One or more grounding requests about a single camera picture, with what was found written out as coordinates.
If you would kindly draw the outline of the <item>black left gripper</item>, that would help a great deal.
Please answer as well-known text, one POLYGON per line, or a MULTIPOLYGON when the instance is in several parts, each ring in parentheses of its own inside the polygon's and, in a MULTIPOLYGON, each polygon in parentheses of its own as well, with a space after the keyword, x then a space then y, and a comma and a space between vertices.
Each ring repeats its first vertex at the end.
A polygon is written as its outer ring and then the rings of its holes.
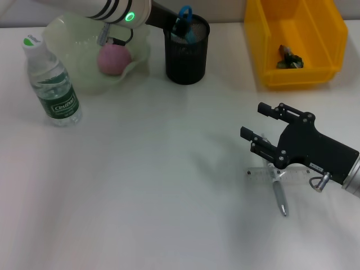
POLYGON ((179 18, 176 13, 155 1, 151 1, 150 14, 145 24, 159 29, 173 29, 173 34, 187 34, 190 29, 190 23, 185 18, 179 18))

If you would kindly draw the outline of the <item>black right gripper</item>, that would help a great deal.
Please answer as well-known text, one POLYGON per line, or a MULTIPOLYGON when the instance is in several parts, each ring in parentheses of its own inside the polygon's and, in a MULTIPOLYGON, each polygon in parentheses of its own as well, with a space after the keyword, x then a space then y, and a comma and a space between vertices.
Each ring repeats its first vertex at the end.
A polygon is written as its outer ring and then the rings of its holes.
POLYGON ((250 141, 250 151, 279 169, 302 164, 320 174, 330 173, 331 179, 344 183, 359 157, 359 151, 346 146, 316 130, 315 117, 280 103, 276 107, 260 102, 258 113, 288 123, 281 133, 277 147, 246 127, 240 137, 250 141))

